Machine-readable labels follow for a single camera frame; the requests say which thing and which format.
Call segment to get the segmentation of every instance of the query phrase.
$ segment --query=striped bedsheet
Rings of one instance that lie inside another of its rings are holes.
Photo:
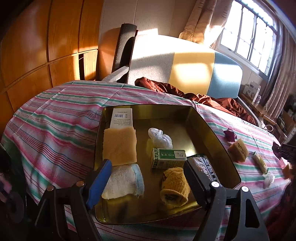
[[[130,104],[190,105],[205,119],[226,149],[229,143],[223,131],[233,129],[250,153],[256,151],[261,154],[269,171],[275,175],[274,183],[263,189],[264,178],[249,154],[243,164],[235,163],[242,179],[240,186],[249,187],[264,218],[278,204],[288,181],[281,173],[284,161],[279,161],[271,149],[273,141],[277,140],[267,131],[177,96],[126,84],[93,81],[72,81],[40,93],[14,114],[5,128],[1,142],[13,163],[22,164],[29,187],[27,191],[36,203],[49,184],[63,188],[84,179],[93,168],[102,109]],[[71,210],[68,207],[65,210],[68,226],[75,230]],[[223,239],[229,211],[229,208],[225,209],[217,240]],[[168,220],[128,226],[101,225],[93,219],[104,240],[192,240],[200,224],[198,211]]]

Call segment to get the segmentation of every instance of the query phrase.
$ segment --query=window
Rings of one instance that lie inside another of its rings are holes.
[[[275,18],[252,0],[232,2],[220,44],[270,74],[276,47]]]

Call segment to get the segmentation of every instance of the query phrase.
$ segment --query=green and white box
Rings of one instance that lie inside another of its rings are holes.
[[[151,152],[151,168],[183,167],[186,160],[185,150],[153,148]]]

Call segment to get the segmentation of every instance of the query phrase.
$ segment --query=gold metal tray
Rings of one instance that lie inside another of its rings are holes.
[[[114,108],[132,108],[133,127],[137,136],[137,164],[139,165],[145,191],[136,197],[102,199],[95,206],[96,219],[102,224],[145,223],[188,213],[200,206],[190,192],[188,202],[182,207],[168,208],[160,199],[162,175],[165,169],[151,169],[150,154],[153,148],[148,136],[151,127],[169,135],[174,149],[185,150],[186,156],[205,154],[221,184],[234,188],[241,183],[239,174],[228,153],[214,132],[199,113],[183,105],[125,105],[105,107],[102,112],[95,149],[94,170],[102,162],[104,130],[109,128]]]

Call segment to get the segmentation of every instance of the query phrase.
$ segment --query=silver screw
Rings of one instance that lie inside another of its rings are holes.
[[[54,189],[54,186],[52,186],[52,185],[49,185],[46,188],[46,190],[49,191],[49,192],[52,191],[53,189]]]
[[[76,182],[76,186],[83,187],[84,186],[84,181],[78,181],[78,182]]]
[[[212,182],[211,183],[213,187],[217,188],[220,186],[220,184],[218,182]]]
[[[249,189],[248,189],[246,186],[242,186],[242,190],[243,190],[244,192],[248,192],[248,191],[249,191]]]

